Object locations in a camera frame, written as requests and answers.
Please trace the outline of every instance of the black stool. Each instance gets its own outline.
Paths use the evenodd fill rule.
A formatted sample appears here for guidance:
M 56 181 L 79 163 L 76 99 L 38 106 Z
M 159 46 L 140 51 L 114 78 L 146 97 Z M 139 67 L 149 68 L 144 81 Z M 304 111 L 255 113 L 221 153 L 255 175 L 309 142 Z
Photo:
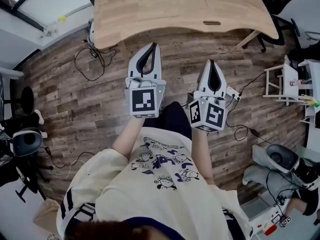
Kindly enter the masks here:
M 21 98 L 4 100 L 4 104 L 21 104 L 21 108 L 26 115 L 30 115 L 34 111 L 34 92 L 27 86 L 21 93 Z

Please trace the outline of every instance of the wooden table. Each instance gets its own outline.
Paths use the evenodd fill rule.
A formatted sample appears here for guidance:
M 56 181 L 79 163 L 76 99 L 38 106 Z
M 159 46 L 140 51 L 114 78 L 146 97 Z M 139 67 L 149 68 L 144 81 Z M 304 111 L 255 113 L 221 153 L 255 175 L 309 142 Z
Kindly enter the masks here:
M 235 48 L 264 33 L 278 38 L 262 0 L 95 0 L 94 41 L 98 49 L 135 34 L 180 27 L 201 32 L 254 30 Z

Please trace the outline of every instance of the black and white square marker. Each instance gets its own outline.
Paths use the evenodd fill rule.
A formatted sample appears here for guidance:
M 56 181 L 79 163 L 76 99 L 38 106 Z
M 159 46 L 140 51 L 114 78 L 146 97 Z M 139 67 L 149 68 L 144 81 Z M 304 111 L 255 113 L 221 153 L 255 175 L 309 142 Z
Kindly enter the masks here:
M 213 128 L 210 128 L 210 127 L 208 127 L 208 126 L 205 126 L 205 125 L 200 125 L 200 126 L 197 126 L 197 127 L 195 127 L 195 128 L 197 128 L 197 129 L 199 129 L 199 130 L 202 130 L 202 131 L 205 131 L 205 132 L 216 132 L 217 131 L 217 129 L 213 129 Z
M 154 118 L 155 114 L 135 114 L 135 118 Z
M 133 90 L 132 91 L 132 111 L 154 111 L 155 110 L 155 90 Z
M 190 111 L 191 124 L 194 124 L 194 123 L 199 122 L 201 120 L 199 101 L 191 104 L 189 107 L 189 111 Z
M 221 128 L 224 121 L 224 113 L 225 111 L 221 107 L 209 103 L 205 122 Z

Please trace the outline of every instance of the red object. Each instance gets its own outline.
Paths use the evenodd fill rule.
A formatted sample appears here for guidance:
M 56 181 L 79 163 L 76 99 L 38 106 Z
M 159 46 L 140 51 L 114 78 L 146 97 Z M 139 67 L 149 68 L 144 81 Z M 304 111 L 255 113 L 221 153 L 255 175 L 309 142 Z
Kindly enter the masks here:
M 266 232 L 264 232 L 264 234 L 266 236 L 270 236 L 273 232 L 275 232 L 277 229 L 276 225 L 272 225 L 271 227 L 268 228 L 268 230 Z

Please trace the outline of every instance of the wooden floor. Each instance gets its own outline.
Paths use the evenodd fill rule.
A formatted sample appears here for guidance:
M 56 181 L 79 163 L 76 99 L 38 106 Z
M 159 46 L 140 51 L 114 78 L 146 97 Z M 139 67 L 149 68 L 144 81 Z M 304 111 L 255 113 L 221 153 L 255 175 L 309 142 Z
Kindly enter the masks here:
M 201 33 L 187 29 L 159 29 L 149 31 L 125 41 L 126 50 L 116 47 L 117 54 L 105 74 L 97 81 L 90 82 L 74 66 L 75 54 L 85 44 L 84 30 L 68 36 L 62 41 L 36 54 L 22 66 L 24 80 L 17 83 L 16 96 L 24 86 L 32 87 L 35 107 L 42 112 L 48 139 L 44 141 L 52 152 L 58 166 L 71 163 L 83 151 L 97 153 L 108 148 L 126 123 L 128 113 L 125 107 L 125 78 L 127 77 L 126 55 L 150 42 L 157 42 L 161 49 L 162 77 L 167 82 L 164 104 L 186 102 L 186 93 L 194 91 L 199 72 L 208 59 L 213 59 L 222 69 L 228 85 L 240 91 L 243 86 L 263 72 L 265 68 L 282 63 L 282 58 L 293 41 L 286 37 L 286 46 L 267 44 L 266 53 L 253 40 L 246 50 L 230 53 L 230 50 L 248 34 L 246 30 L 229 33 Z M 110 56 L 104 56 L 106 63 Z M 83 51 L 77 64 L 89 78 L 101 74 L 97 59 Z M 228 116 L 230 125 L 245 124 L 260 132 L 261 137 L 295 150 L 303 143 L 305 125 L 303 107 L 263 98 L 265 75 L 245 88 L 236 109 Z M 225 190 L 237 189 L 241 203 L 248 201 L 262 190 L 257 184 L 242 185 L 242 175 L 252 162 L 252 145 L 266 143 L 250 132 L 243 141 L 234 138 L 235 128 L 226 128 L 208 136 L 212 157 L 213 176 L 218 186 Z M 245 130 L 237 133 L 238 138 Z M 41 162 L 51 165 L 48 155 L 41 149 Z M 92 155 L 84 154 L 87 161 Z M 43 192 L 50 198 L 61 201 L 66 189 L 83 163 L 73 167 L 54 168 L 53 174 L 67 179 L 58 179 L 46 170 L 43 174 L 50 183 L 39 180 Z

